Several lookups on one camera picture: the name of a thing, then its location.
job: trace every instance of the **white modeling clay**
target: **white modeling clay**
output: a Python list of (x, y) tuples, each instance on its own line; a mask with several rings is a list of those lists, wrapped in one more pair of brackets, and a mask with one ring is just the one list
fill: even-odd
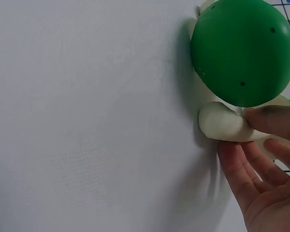
[(206, 137), (216, 140), (249, 142), (270, 136), (251, 128), (238, 113), (219, 101), (200, 110), (199, 126)]
[(198, 15), (201, 15), (203, 11), (205, 11), (209, 6), (215, 3), (218, 0), (206, 0), (202, 3), (200, 7), (198, 7)]

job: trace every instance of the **white surface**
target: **white surface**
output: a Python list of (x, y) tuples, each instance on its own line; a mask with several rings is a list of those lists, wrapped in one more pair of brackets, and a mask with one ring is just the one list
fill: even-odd
[(246, 231), (193, 132), (197, 4), (0, 0), (0, 232)]

